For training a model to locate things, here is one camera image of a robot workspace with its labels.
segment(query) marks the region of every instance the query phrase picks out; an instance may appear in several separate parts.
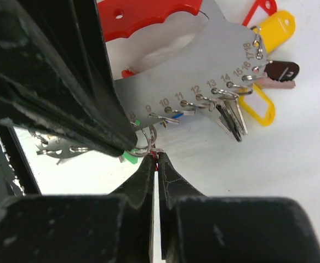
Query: metal plate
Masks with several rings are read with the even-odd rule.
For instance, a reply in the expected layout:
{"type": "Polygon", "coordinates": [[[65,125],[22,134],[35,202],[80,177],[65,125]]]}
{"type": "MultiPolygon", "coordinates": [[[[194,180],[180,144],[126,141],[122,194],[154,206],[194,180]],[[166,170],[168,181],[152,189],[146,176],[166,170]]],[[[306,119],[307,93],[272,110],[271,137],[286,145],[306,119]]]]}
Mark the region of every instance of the metal plate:
{"type": "Polygon", "coordinates": [[[257,48],[252,45],[256,34],[242,25],[228,22],[214,0],[204,0],[201,12],[209,18],[209,22],[175,56],[145,72],[116,81],[115,89],[128,118],[140,121],[137,129],[159,121],[149,119],[150,112],[159,116],[174,116],[166,114],[164,107],[184,109],[180,101],[196,102],[196,92],[208,98],[218,98],[211,93],[211,88],[216,83],[215,87],[228,90],[221,78],[226,74],[234,84],[252,84],[242,81],[242,76],[254,75],[252,68],[266,62],[265,48],[263,59],[256,58],[257,48]],[[251,49],[245,50],[245,43],[251,49]],[[243,67],[244,62],[250,64],[248,69],[243,67]],[[233,74],[237,69],[239,72],[241,70],[239,76],[233,74]]]}

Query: white surface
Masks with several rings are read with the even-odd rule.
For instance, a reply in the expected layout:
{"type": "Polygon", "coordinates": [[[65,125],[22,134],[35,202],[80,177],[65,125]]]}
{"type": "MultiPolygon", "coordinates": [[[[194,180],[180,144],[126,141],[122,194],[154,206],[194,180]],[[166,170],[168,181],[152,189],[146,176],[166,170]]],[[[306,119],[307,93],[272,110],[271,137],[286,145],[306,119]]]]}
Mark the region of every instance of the white surface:
{"type": "MultiPolygon", "coordinates": [[[[228,21],[241,23],[253,0],[217,2],[228,21]]],[[[249,135],[238,144],[202,116],[184,117],[168,130],[158,127],[157,146],[206,195],[297,200],[320,241],[320,0],[277,4],[296,17],[297,29],[270,58],[297,62],[300,74],[294,90],[266,90],[276,106],[273,125],[263,128],[247,116],[249,135]]],[[[108,193],[137,168],[92,152],[56,166],[19,135],[43,193],[108,193]]]]}

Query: black key tag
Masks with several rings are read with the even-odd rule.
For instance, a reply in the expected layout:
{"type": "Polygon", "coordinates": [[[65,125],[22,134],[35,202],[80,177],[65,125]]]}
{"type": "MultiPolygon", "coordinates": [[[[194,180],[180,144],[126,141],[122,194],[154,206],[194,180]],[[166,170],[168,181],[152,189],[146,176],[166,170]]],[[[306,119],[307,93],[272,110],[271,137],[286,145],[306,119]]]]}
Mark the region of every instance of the black key tag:
{"type": "Polygon", "coordinates": [[[299,74],[300,67],[297,63],[276,61],[266,65],[265,72],[273,81],[292,81],[299,74]]]}

